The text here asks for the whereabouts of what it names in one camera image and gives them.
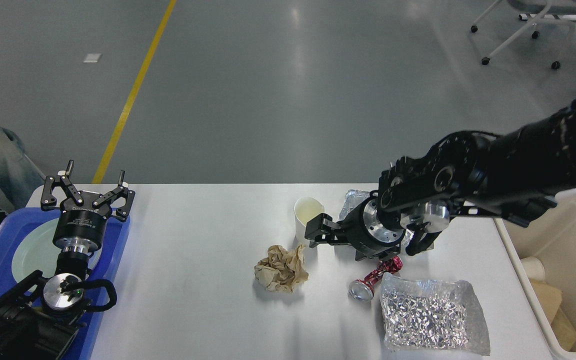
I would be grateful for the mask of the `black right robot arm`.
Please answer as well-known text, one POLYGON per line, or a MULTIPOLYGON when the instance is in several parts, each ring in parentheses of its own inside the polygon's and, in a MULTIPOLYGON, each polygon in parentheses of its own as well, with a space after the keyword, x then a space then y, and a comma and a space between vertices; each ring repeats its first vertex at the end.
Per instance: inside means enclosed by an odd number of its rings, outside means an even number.
POLYGON ((457 217, 498 217, 526 228, 576 188, 576 100, 505 135, 450 133, 420 158, 401 157, 377 190, 334 222, 321 213, 305 226, 310 247, 351 246, 355 260, 427 251, 457 217))

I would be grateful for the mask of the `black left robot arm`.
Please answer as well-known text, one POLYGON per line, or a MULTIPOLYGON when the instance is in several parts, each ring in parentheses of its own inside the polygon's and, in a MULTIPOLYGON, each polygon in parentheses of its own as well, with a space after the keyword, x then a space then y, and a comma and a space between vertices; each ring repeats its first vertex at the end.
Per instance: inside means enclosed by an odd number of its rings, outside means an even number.
POLYGON ((58 211, 52 243, 55 271, 36 269, 0 296, 0 360, 61 360, 75 342, 82 317, 118 301, 114 283, 90 278, 90 259, 103 249, 108 221, 125 223, 136 193, 119 172, 114 189, 98 193, 71 182, 74 161, 45 178, 39 207, 58 211))

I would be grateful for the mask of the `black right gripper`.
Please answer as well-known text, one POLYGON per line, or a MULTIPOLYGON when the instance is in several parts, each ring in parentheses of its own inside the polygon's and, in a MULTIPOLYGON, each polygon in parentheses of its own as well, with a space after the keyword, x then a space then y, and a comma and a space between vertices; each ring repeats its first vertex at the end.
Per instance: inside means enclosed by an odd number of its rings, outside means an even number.
POLYGON ((378 218, 377 198, 347 198, 339 214, 333 221, 327 213, 320 213, 310 219, 304 230, 308 247, 318 245, 350 246, 355 249, 354 260, 390 260, 398 256, 402 244, 411 239, 411 231, 404 228, 391 229, 378 218))

